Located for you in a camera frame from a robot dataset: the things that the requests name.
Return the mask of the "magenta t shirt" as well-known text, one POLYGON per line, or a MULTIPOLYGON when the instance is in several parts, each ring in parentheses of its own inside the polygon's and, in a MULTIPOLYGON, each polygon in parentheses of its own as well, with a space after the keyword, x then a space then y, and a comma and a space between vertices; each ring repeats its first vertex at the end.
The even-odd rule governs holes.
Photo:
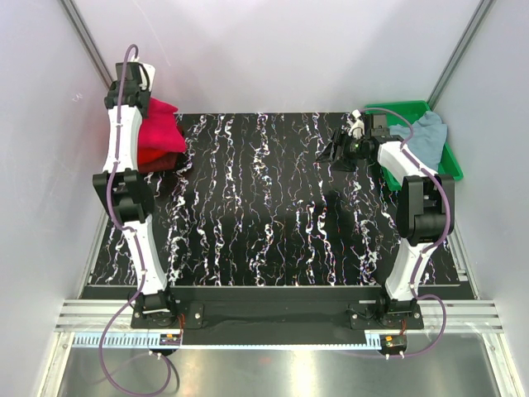
POLYGON ((187 150, 175 115, 174 105, 151 98, 147 117, 142 121, 138 137, 138 156, 160 153, 183 153, 187 150))

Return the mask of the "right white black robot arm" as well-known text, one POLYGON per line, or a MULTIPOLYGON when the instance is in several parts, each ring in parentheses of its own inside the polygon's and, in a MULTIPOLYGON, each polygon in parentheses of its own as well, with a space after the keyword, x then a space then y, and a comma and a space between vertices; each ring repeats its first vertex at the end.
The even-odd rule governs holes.
POLYGON ((431 254, 454 229, 454 178, 428 167, 406 139, 390 134, 385 121, 390 113, 385 108, 355 110, 349 129, 334 132, 316 158, 344 172, 354 171, 359 160, 372 160, 401 186, 395 218, 398 254, 379 297, 352 314, 351 326, 359 329, 421 327, 420 279, 431 254))

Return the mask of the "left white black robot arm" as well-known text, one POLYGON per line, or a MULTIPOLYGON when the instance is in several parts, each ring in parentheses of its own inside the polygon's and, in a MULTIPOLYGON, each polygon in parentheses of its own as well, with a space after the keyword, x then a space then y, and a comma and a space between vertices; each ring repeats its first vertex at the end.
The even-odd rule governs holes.
POLYGON ((155 68, 137 60, 116 65, 117 80, 104 98, 110 122, 108 153, 93 187, 114 227, 126 240, 136 273, 129 298, 133 328, 167 328, 179 308, 168 286, 155 245, 152 220, 155 199, 137 160, 141 124, 147 117, 155 68))

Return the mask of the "folded dark red t shirt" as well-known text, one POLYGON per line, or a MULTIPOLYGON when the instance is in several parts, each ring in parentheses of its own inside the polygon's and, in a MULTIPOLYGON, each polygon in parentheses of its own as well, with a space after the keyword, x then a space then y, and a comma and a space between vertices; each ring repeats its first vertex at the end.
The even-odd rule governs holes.
POLYGON ((141 127, 137 149, 139 170, 143 174, 170 170, 186 150, 185 139, 176 124, 141 127))

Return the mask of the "grey blue t shirt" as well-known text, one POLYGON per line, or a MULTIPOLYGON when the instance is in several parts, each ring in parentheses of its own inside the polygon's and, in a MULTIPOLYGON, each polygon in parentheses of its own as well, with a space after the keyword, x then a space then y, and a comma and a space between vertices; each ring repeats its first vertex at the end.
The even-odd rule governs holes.
POLYGON ((413 137, 407 142, 409 150, 427 167, 438 171, 448 126, 441 117, 426 111, 413 124, 413 137))

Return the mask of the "right orange connector box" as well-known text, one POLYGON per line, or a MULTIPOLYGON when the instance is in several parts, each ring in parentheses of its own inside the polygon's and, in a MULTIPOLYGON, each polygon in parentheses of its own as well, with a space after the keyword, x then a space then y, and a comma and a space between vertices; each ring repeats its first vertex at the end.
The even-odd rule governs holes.
POLYGON ((407 335, 405 333, 383 335, 381 337, 381 347, 384 349, 406 350, 407 335))

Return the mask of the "orange connector box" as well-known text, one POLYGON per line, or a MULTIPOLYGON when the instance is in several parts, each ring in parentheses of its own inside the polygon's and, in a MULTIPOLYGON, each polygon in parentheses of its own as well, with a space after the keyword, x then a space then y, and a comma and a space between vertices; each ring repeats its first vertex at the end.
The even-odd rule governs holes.
POLYGON ((183 331, 166 332, 160 334, 160 345, 168 347, 180 347, 183 340, 183 331))
POLYGON ((381 347, 384 349, 406 350, 407 335, 405 333, 383 335, 381 337, 381 347))

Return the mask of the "left orange connector box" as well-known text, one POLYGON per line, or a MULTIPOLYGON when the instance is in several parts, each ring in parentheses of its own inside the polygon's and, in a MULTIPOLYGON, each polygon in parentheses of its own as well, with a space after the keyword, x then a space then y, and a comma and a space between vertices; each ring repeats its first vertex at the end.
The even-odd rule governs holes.
POLYGON ((160 345, 168 347, 180 347, 183 340, 183 331, 166 332, 160 334, 160 345))

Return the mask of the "left aluminium corner post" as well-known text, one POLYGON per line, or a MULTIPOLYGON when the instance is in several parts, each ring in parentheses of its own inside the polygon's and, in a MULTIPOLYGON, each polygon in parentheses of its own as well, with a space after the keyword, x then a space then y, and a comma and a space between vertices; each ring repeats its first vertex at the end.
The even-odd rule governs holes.
POLYGON ((98 77, 102 80, 107 90, 110 90, 114 79, 111 76, 110 69, 104 61, 101 51, 98 49, 98 45, 88 28, 87 22, 83 19, 76 2, 72 0, 59 0, 58 3, 67 16, 70 25, 73 27, 86 55, 92 62, 98 77))

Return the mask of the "aluminium corner post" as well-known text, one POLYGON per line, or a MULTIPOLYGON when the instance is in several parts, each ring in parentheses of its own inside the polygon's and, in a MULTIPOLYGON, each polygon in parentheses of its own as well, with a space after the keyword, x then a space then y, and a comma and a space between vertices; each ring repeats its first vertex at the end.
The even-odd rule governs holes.
POLYGON ((464 59, 480 27, 487 19, 495 3, 494 0, 480 0, 478 2, 427 99, 430 109, 434 109, 439 103, 442 94, 446 91, 454 73, 464 59))
POLYGON ((114 79, 111 76, 110 69, 104 61, 101 51, 98 49, 98 45, 88 28, 87 22, 83 19, 76 2, 72 0, 59 0, 58 3, 67 16, 70 25, 73 27, 86 55, 92 62, 98 77, 102 80, 107 90, 110 90, 114 79))

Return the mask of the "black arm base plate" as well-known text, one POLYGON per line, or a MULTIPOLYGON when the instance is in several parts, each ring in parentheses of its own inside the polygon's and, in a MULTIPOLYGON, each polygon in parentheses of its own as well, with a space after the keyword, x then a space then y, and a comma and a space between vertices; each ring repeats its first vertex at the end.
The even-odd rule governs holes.
POLYGON ((217 323, 324 323, 352 329, 422 329, 416 299, 389 298, 381 287, 171 287, 130 295, 132 318, 168 328, 217 323))

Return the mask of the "right aluminium corner post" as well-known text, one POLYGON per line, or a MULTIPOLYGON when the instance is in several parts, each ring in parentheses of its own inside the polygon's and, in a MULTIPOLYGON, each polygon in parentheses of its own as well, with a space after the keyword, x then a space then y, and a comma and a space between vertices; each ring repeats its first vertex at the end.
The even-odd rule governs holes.
POLYGON ((430 109, 434 109, 439 103, 442 94, 446 91, 454 73, 464 59, 480 27, 487 19, 495 3, 494 0, 480 0, 478 2, 427 99, 430 109))

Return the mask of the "aluminium front rail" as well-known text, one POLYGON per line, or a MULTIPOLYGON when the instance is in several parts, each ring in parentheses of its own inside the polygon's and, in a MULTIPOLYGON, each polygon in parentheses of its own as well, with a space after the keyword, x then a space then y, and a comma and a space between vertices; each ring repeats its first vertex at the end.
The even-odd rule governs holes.
POLYGON ((156 317, 149 325, 145 309, 126 306, 112 324, 115 329, 169 328, 183 324, 186 329, 204 329, 216 324, 318 324, 359 330, 434 331, 446 326, 447 332, 501 332, 503 326, 494 303, 486 300, 446 300, 443 305, 426 300, 411 313, 392 314, 388 319, 375 313, 373 301, 189 301, 177 304, 167 319, 156 317))

